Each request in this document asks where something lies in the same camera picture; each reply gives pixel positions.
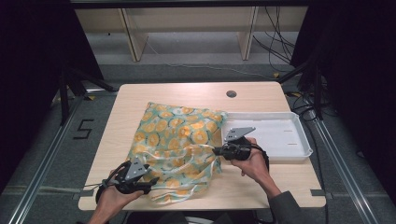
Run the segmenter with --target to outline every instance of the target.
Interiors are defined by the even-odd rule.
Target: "white tray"
[[[256,128],[246,137],[256,138],[270,161],[304,161],[313,152],[298,116],[292,112],[228,113],[221,134],[226,136],[231,128],[245,127]]]

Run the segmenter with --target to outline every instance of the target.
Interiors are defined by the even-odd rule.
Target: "tripod leg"
[[[67,88],[66,88],[64,71],[62,71],[61,75],[59,76],[59,93],[61,94],[61,107],[62,107],[61,125],[64,125],[64,122],[69,117],[69,102],[67,97]]]
[[[280,84],[284,83],[285,81],[291,79],[292,77],[296,76],[297,74],[302,73],[307,66],[308,66],[307,62],[300,64],[300,66],[294,68],[292,71],[288,72],[285,76],[278,79],[277,82]]]
[[[91,76],[89,76],[89,75],[83,73],[82,71],[80,71],[80,70],[78,70],[78,69],[70,68],[70,71],[71,71],[73,74],[75,74],[75,75],[77,75],[77,76],[79,76],[79,77],[81,77],[81,78],[84,78],[84,79],[90,81],[91,83],[95,84],[96,86],[102,87],[102,88],[105,89],[106,91],[118,91],[118,90],[119,90],[119,89],[114,88],[114,87],[112,87],[112,86],[110,86],[110,85],[107,85],[107,84],[106,84],[104,81],[102,81],[102,80],[99,80],[99,79],[97,79],[97,78],[91,77]]]
[[[320,70],[318,69],[318,67],[315,72],[314,108],[315,108],[315,113],[316,113],[318,119],[323,120],[323,117],[321,114],[321,73],[320,73]]]

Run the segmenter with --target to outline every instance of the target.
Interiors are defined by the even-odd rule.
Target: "gray floor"
[[[294,42],[296,33],[284,36]],[[256,37],[271,44],[271,39],[258,33]],[[236,35],[233,33],[186,33],[186,34],[152,34],[148,39],[141,62],[133,63],[126,37],[123,34],[88,35],[92,49],[99,62],[106,81],[114,86],[124,83],[150,82],[190,82],[190,81],[265,81],[271,80],[274,73],[288,71],[286,65],[275,56],[269,56],[256,42],[253,42],[248,61],[242,61]],[[274,49],[282,52],[280,46]],[[296,91],[299,77],[286,82],[284,91]],[[46,178],[41,185],[24,223],[75,223],[87,221],[92,212],[78,209],[77,190],[81,189],[106,127],[106,121],[116,98],[108,92],[93,93],[93,100],[84,99],[78,105],[75,116],[56,154]],[[288,97],[290,107],[297,97]],[[70,99],[71,105],[78,103],[78,98]],[[324,124],[346,161],[347,168],[374,211],[378,223],[395,223],[396,208],[382,189],[375,174],[364,158],[358,157],[358,147],[354,143],[340,118],[334,116],[331,107],[325,109]],[[7,223],[13,210],[29,185],[40,162],[45,157],[52,139],[59,130],[61,120],[60,103],[57,98],[43,123],[41,131],[32,148],[26,153],[21,166],[9,181],[7,189],[0,197],[0,223]],[[75,137],[85,133],[78,132],[83,119],[84,128],[92,129],[88,139]],[[351,199],[346,185],[340,177],[328,149],[317,131],[316,123],[307,122],[312,130],[305,128],[311,147],[315,150],[311,156],[318,178],[323,177],[324,188],[328,192],[327,207],[309,208],[305,211],[326,223],[363,223],[356,205]],[[269,211],[258,211],[259,217],[268,218]],[[115,217],[111,223],[122,223],[126,213]]]

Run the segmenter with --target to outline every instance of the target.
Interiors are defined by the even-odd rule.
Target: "hole in table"
[[[227,91],[227,96],[230,98],[234,98],[236,96],[236,91]]]

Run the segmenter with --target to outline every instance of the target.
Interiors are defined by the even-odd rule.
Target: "black curtain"
[[[335,108],[396,204],[396,2],[346,2],[335,27],[340,41],[320,66]],[[308,58],[327,22],[325,11],[310,9],[296,44],[295,66]]]
[[[31,147],[64,68],[103,78],[74,9],[37,2],[0,3],[0,192]]]

